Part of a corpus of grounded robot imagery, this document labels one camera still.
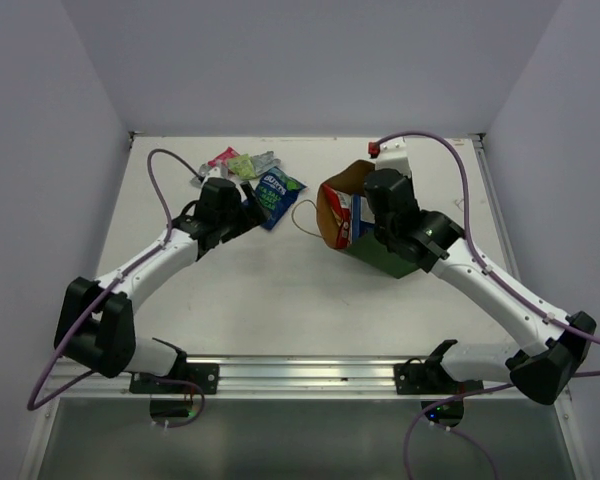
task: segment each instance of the white tabletop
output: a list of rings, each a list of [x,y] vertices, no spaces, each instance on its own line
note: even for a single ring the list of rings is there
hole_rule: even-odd
[[[283,170],[309,188],[351,162],[367,158],[366,138],[136,138],[99,274],[155,240],[165,225],[151,188],[146,155],[167,148],[196,168],[232,146],[240,153],[274,150]],[[452,141],[470,182],[472,227],[478,245],[499,265],[504,258],[472,142]],[[428,139],[409,139],[416,196],[462,225],[460,176],[453,158]],[[156,177],[172,214],[199,195],[189,172],[156,156]],[[317,232],[315,212],[296,218]],[[138,336],[172,342],[190,354],[421,355],[442,340],[499,343],[506,332],[466,297],[433,275],[395,280],[297,230],[290,212],[272,232],[256,228],[209,252],[149,298],[135,319]]]

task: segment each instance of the black joint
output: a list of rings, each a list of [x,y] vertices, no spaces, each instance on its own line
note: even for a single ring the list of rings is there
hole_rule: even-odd
[[[210,178],[202,187],[193,218],[218,226],[233,218],[240,206],[240,192],[231,180]]]
[[[567,317],[567,321],[582,332],[595,332],[596,322],[585,312]],[[520,350],[505,365],[518,390],[535,402],[552,405],[584,362],[589,346],[589,341],[565,330],[558,340],[547,342],[545,352],[530,357]]]
[[[54,346],[57,348],[69,329],[102,288],[97,282],[77,278],[65,293]],[[100,321],[89,316],[69,339],[63,355],[100,375],[113,378],[124,371],[136,348],[131,300],[123,293],[109,294],[94,312],[102,312]]]

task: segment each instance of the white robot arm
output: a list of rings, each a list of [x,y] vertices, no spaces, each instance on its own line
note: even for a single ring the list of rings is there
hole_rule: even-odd
[[[133,317],[142,303],[177,272],[220,243],[266,221],[266,211],[251,186],[244,183],[241,187],[246,196],[244,203],[235,184],[221,178],[219,168],[211,170],[205,177],[199,200],[187,205],[158,240],[126,264],[95,280],[77,278],[71,282],[55,346],[65,339],[87,306],[102,296],[93,309],[100,318],[89,312],[89,317],[69,339],[65,356],[109,378],[131,372],[176,381],[191,380],[191,369],[195,367],[187,364],[186,352],[155,338],[137,338]],[[194,205],[190,215],[188,210]],[[107,291],[107,285],[113,287]]]
[[[383,145],[383,140],[370,144],[369,153],[377,163],[365,179],[364,190],[375,215],[376,238],[389,251],[464,293],[517,345],[447,340],[424,362],[407,362],[398,369],[396,377],[404,380],[398,390],[454,393],[450,386],[468,380],[510,382],[539,403],[553,403],[589,348],[588,341],[559,325],[592,334],[595,321],[584,312],[569,316],[548,304],[493,263],[449,217],[421,210],[404,139],[391,140],[391,146]],[[461,174],[465,182],[463,167]]]

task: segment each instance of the red connector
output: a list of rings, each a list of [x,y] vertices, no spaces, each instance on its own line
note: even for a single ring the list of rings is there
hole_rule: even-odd
[[[378,158],[378,155],[380,155],[380,144],[377,142],[369,142],[368,151],[371,158]]]

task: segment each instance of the blue snack bag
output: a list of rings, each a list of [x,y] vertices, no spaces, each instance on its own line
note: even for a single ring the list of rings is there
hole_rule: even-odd
[[[298,199],[298,194],[306,188],[295,178],[289,177],[278,167],[267,170],[256,187],[256,198],[269,211],[269,220],[261,225],[271,230],[280,221],[289,207]]]

